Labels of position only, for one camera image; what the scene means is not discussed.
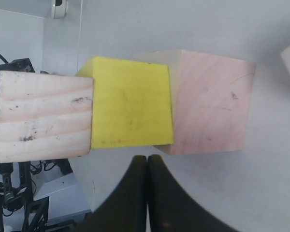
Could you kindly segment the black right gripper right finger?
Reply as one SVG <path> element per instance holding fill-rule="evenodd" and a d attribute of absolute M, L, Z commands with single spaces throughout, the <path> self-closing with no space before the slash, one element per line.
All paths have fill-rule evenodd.
<path fill-rule="evenodd" d="M 150 228 L 153 232 L 234 232 L 195 202 L 179 185 L 160 155 L 148 157 Z"/>

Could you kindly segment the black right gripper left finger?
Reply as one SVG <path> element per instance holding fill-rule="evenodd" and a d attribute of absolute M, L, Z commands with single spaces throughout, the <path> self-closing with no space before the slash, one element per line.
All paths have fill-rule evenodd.
<path fill-rule="evenodd" d="M 121 181 L 110 196 L 75 232 L 144 232 L 146 231 L 146 156 L 134 156 Z"/>

